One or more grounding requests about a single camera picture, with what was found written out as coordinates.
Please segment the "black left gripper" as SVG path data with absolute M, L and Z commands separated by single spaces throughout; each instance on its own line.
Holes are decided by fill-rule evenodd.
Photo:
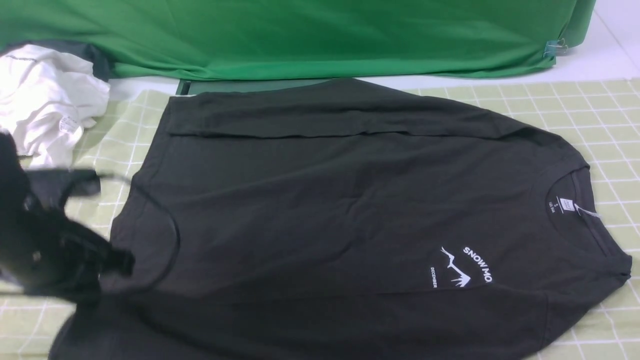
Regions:
M 93 169 L 25 170 L 13 137 L 1 133 L 1 279 L 17 285 L 19 296 L 94 302 L 102 294 L 99 278 L 133 275 L 131 251 L 66 215 L 72 197 L 101 191 Z

